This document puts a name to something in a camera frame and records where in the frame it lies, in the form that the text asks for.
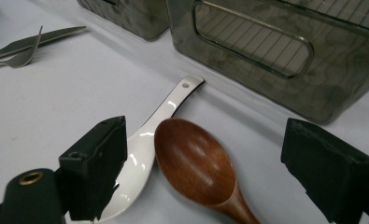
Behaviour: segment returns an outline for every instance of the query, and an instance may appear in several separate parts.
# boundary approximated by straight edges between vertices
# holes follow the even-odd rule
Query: storage box
[[[316,123],[369,90],[369,1],[167,0],[175,48]]]
[[[164,0],[77,1],[80,6],[148,41],[157,39],[169,27]]]

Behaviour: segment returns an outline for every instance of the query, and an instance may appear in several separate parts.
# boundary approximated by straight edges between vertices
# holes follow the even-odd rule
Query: white spoon
[[[201,77],[186,76],[170,92],[145,124],[128,138],[128,160],[117,178],[120,184],[103,211],[100,222],[125,211],[139,196],[149,179],[155,158],[154,133],[158,125],[171,118],[185,99],[205,81]]]

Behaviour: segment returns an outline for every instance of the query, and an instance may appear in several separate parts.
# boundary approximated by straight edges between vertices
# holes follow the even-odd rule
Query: white table
[[[78,25],[88,31],[39,48],[23,68],[0,67],[0,203],[10,179],[35,168],[56,170],[58,157],[99,121],[124,115],[130,136],[194,74],[206,84],[176,117],[226,147],[259,220],[327,223],[280,162],[287,118],[302,118],[179,54],[168,31],[147,42],[75,0],[0,0],[0,48],[37,34],[41,25],[43,32]],[[369,155],[369,92],[322,127]],[[176,193],[155,162],[137,201],[108,223],[233,222]]]

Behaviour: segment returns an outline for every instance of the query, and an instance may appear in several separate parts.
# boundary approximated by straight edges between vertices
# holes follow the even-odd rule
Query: metal fork
[[[35,40],[34,45],[30,49],[26,50],[25,52],[17,54],[15,57],[12,57],[9,60],[1,61],[0,66],[6,65],[11,68],[19,68],[19,67],[23,67],[26,64],[28,64],[32,60],[35,50],[38,47],[39,40],[41,39],[41,31],[42,31],[42,26],[39,29],[39,33]]]

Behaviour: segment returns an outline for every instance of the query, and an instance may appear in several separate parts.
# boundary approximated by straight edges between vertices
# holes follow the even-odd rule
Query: metal knife
[[[52,40],[55,40],[57,38],[61,38],[66,35],[71,35],[75,32],[78,32],[84,29],[86,29],[86,26],[77,26],[77,27],[70,27],[70,28],[65,28],[61,30],[51,31],[51,32],[41,35],[41,40],[39,41],[39,44],[41,45],[41,44],[50,42]],[[35,42],[35,39],[36,39],[36,35],[30,36],[30,37],[27,37],[21,40],[17,40],[17,41],[14,41],[8,44],[4,48],[0,49],[0,58],[32,47]]]

